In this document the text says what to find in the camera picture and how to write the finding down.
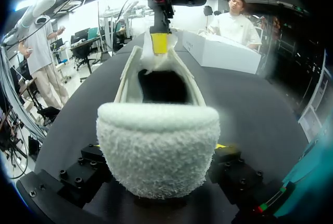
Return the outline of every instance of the screw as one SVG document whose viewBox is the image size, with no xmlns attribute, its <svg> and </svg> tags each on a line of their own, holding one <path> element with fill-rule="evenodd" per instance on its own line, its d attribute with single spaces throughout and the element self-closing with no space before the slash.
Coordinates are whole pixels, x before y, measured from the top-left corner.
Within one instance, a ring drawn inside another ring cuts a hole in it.
<svg viewBox="0 0 333 224">
<path fill-rule="evenodd" d="M 96 162 L 96 161 L 91 161 L 91 162 L 90 162 L 90 166 L 91 166 L 93 169 L 97 169 L 97 162 Z"/>
<path fill-rule="evenodd" d="M 78 159 L 78 163 L 79 163 L 80 165 L 83 165 L 83 164 L 84 164 L 84 159 L 83 159 L 82 157 L 80 157 L 80 158 Z"/>
<path fill-rule="evenodd" d="M 66 170 L 62 169 L 59 173 L 60 173 L 60 177 L 62 179 L 67 178 L 67 171 Z"/>
<path fill-rule="evenodd" d="M 240 184 L 242 184 L 242 185 L 245 185 L 245 184 L 246 184 L 246 180 L 245 180 L 244 178 L 243 178 L 243 179 L 240 179 L 239 182 L 240 182 Z"/>
<path fill-rule="evenodd" d="M 264 174 L 264 172 L 262 172 L 261 170 L 257 171 L 257 176 L 262 176 Z"/>
<path fill-rule="evenodd" d="M 76 177 L 75 178 L 75 182 L 76 183 L 82 183 L 83 182 L 83 179 L 81 177 Z"/>
<path fill-rule="evenodd" d="M 29 195 L 30 195 L 31 197 L 35 197 L 35 196 L 36 196 L 36 191 L 31 190 L 31 191 L 29 192 Z"/>
</svg>

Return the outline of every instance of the cardboard box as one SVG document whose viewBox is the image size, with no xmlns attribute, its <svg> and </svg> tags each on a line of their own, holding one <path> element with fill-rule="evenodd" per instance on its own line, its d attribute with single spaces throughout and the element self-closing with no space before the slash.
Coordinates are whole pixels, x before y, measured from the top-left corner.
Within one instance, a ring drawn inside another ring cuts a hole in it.
<svg viewBox="0 0 333 224">
<path fill-rule="evenodd" d="M 221 36 L 206 39 L 184 31 L 183 46 L 202 67 L 256 74 L 261 59 L 255 51 Z"/>
</svg>

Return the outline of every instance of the person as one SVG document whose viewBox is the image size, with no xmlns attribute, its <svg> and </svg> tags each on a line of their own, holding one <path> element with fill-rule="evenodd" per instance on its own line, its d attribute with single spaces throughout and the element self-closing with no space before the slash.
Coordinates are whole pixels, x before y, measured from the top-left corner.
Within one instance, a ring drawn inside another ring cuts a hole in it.
<svg viewBox="0 0 333 224">
<path fill-rule="evenodd" d="M 40 16 L 29 26 L 28 36 L 32 35 L 19 43 L 19 51 L 27 59 L 30 74 L 33 78 L 36 78 L 36 86 L 47 106 L 61 109 L 69 96 L 53 64 L 53 56 L 48 40 L 62 34 L 65 28 L 53 32 L 49 19 L 49 16 Z M 50 83 L 58 94 L 61 105 L 54 97 Z"/>
<path fill-rule="evenodd" d="M 215 16 L 207 31 L 251 49 L 257 48 L 261 40 L 252 22 L 241 14 L 245 6 L 245 0 L 229 0 L 229 12 Z"/>
</svg>

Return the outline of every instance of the fuzzy white pad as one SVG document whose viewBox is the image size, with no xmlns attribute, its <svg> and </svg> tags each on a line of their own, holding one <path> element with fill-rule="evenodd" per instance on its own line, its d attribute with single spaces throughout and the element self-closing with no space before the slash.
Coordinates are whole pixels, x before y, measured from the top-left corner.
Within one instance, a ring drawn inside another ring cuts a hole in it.
<svg viewBox="0 0 333 224">
<path fill-rule="evenodd" d="M 202 185 L 219 136 L 219 114 L 210 107 L 105 103 L 98 109 L 107 164 L 140 197 L 183 197 Z"/>
</svg>

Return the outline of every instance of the man's hand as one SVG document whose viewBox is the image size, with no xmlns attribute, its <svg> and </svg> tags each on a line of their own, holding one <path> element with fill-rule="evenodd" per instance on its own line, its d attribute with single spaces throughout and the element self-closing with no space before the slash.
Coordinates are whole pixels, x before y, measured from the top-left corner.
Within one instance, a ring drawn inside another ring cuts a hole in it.
<svg viewBox="0 0 333 224">
<path fill-rule="evenodd" d="M 32 48 L 28 47 L 28 48 L 24 51 L 23 55 L 24 55 L 24 57 L 25 57 L 26 59 L 28 59 L 28 58 L 30 57 L 31 53 L 32 53 Z"/>
<path fill-rule="evenodd" d="M 62 33 L 64 32 L 65 29 L 66 29 L 65 27 L 60 28 L 60 29 L 57 31 L 57 35 L 62 34 Z"/>
</svg>

